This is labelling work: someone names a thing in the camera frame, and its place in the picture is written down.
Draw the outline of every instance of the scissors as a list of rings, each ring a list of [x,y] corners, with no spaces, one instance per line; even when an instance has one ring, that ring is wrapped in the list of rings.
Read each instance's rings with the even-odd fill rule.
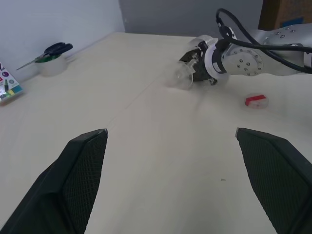
[[[42,55],[40,55],[39,57],[35,58],[34,60],[32,60],[31,62],[23,65],[22,67],[16,69],[16,70],[19,70],[19,69],[22,69],[30,64],[32,64],[33,62],[37,62],[38,60],[42,59],[42,58],[45,58],[45,57],[48,57],[48,56],[56,56],[56,55],[61,55],[69,50],[71,50],[73,48],[73,45],[72,44],[66,44],[64,42],[59,42],[59,43],[56,43],[54,45],[51,45],[50,47],[48,47],[44,53]]]

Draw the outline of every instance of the black scissors handle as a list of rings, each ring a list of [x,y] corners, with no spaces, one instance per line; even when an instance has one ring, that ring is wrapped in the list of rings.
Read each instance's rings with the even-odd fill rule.
[[[61,55],[73,48],[72,44],[65,44],[64,42],[59,42],[54,45],[51,45],[48,47],[44,53],[46,55],[55,56],[55,55]]]

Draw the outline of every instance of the red object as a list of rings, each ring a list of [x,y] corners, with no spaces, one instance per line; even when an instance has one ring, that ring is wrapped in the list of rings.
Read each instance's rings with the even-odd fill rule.
[[[249,97],[249,98],[246,98],[245,105],[249,106],[250,102],[252,102],[252,101],[259,101],[259,100],[266,99],[266,98],[267,97],[264,96],[264,95],[258,95],[258,96],[254,96],[254,97]]]

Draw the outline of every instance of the cable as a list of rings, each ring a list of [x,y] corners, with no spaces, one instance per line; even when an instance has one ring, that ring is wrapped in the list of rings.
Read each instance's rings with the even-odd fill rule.
[[[222,19],[219,17],[220,12],[226,14],[230,19],[233,20],[233,22],[238,26],[239,30],[244,34],[244,36],[252,43],[248,43],[248,42],[243,42],[240,40],[236,40],[234,38],[231,37],[232,32],[229,30],[229,28],[227,26],[224,25]],[[259,42],[257,42],[247,31],[246,29],[243,27],[243,25],[240,23],[240,21],[228,10],[220,8],[217,10],[216,12],[216,22],[219,25],[219,30],[220,30],[220,34],[222,35],[222,37],[227,40],[228,42],[238,45],[238,46],[243,46],[243,47],[247,47],[247,48],[253,48],[253,49],[259,49],[261,50],[264,54],[266,54],[267,56],[271,57],[272,59],[282,63],[283,65],[290,67],[294,70],[297,70],[299,72],[304,72],[304,73],[310,73],[312,74],[312,69],[311,68],[306,68],[306,67],[301,67],[298,66],[294,63],[291,63],[283,58],[281,58],[279,55],[277,55],[276,53],[270,51],[270,50],[278,50],[278,51],[301,51],[301,52],[306,52],[306,53],[311,53],[312,52],[312,48],[310,47],[301,47],[301,46],[288,46],[288,45],[276,45],[276,46],[270,46],[270,45],[261,45]]]

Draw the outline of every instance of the white table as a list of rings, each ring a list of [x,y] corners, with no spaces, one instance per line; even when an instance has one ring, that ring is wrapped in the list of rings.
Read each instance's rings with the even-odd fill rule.
[[[274,234],[247,176],[237,127],[288,139],[307,159],[312,77],[232,76],[224,88],[164,86],[192,38],[116,33],[0,108],[0,225],[72,138],[108,128],[86,233]],[[266,110],[242,103],[270,99]]]

